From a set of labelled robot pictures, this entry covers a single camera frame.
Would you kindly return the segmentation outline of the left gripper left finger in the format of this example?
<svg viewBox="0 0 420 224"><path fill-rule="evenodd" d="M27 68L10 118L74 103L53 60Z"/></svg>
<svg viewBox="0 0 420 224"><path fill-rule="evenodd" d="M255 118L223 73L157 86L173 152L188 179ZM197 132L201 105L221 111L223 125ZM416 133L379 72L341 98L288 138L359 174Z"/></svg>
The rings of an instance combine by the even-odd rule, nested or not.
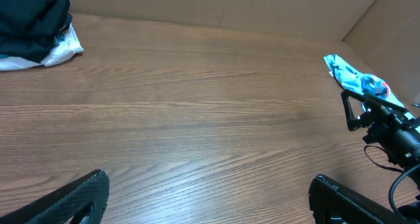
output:
<svg viewBox="0 0 420 224"><path fill-rule="evenodd" d="M102 221L110 180L97 169L1 217L2 223L86 223Z"/></svg>

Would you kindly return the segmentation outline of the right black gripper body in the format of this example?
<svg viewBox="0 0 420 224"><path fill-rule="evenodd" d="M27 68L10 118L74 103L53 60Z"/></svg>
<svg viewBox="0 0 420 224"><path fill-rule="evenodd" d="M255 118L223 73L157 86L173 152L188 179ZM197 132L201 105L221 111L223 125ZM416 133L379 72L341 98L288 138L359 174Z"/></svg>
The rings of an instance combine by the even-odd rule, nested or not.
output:
<svg viewBox="0 0 420 224"><path fill-rule="evenodd" d="M379 143L394 165L413 167L419 164L419 118L390 114L385 121L374 122L363 140L367 145Z"/></svg>

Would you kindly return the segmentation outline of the light blue garment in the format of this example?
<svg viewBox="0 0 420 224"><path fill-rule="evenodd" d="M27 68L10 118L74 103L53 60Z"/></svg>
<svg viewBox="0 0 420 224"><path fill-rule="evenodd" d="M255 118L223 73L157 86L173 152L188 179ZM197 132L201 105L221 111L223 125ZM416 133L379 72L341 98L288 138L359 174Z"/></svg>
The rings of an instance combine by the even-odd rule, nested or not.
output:
<svg viewBox="0 0 420 224"><path fill-rule="evenodd" d="M324 61L329 73L343 88L359 95L373 95L404 108L403 103L392 92L385 80L373 74L365 74L351 66L337 54L326 55Z"/></svg>

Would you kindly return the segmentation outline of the folded white cloth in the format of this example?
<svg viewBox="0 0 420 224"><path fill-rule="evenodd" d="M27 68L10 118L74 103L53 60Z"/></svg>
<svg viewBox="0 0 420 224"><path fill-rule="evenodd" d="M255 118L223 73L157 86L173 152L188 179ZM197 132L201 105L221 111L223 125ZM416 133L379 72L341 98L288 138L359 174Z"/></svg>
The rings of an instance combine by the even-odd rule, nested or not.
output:
<svg viewBox="0 0 420 224"><path fill-rule="evenodd" d="M84 51L72 24L66 31L58 35L56 40L58 45L40 63L20 57L1 55L1 71L24 70L35 66L54 66L66 62L74 55Z"/></svg>

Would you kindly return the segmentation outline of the black t-shirt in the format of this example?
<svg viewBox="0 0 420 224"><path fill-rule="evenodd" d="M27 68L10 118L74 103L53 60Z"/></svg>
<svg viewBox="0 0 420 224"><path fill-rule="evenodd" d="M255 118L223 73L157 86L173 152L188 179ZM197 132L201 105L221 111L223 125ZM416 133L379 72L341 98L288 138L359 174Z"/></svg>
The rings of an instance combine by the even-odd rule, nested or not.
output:
<svg viewBox="0 0 420 224"><path fill-rule="evenodd" d="M70 0L1 0L1 54L40 63L72 22Z"/></svg>

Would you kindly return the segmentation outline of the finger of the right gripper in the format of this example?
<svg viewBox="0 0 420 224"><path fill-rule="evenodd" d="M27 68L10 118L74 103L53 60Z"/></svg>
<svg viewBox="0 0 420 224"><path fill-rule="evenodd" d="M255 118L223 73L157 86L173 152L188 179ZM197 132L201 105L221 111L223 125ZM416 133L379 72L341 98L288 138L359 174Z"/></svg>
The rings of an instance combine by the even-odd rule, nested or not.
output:
<svg viewBox="0 0 420 224"><path fill-rule="evenodd" d="M391 108L391 109L393 109L393 110L397 110L397 111L399 111L399 112L401 112L401 113L406 113L406 112L408 112L408 110L407 110L405 107L403 107L403 106L398 106L397 104L393 104L393 103L391 103L391 102L389 102L389 101L386 101L386 100L380 99L379 97L376 97L376 96L374 96L374 95L364 94L364 95L363 95L363 97L364 97L366 100L371 100L371 101L374 101L374 102L376 102L376 103L378 103L378 104L380 104L380 105L386 106L386 107Z"/></svg>
<svg viewBox="0 0 420 224"><path fill-rule="evenodd" d="M349 131L356 131L361 127L368 128L369 132L384 131L383 101L381 99L373 95L360 95L349 89L345 89L341 93L341 98ZM349 98L364 103L367 110L359 116L355 116Z"/></svg>

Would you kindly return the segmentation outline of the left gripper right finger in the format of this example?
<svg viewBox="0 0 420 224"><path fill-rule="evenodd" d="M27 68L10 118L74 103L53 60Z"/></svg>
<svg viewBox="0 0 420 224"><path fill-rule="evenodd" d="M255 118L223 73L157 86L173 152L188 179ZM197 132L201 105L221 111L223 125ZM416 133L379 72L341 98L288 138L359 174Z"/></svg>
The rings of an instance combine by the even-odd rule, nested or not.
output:
<svg viewBox="0 0 420 224"><path fill-rule="evenodd" d="M309 208L317 224L410 222L409 219L322 174L312 180L308 197Z"/></svg>

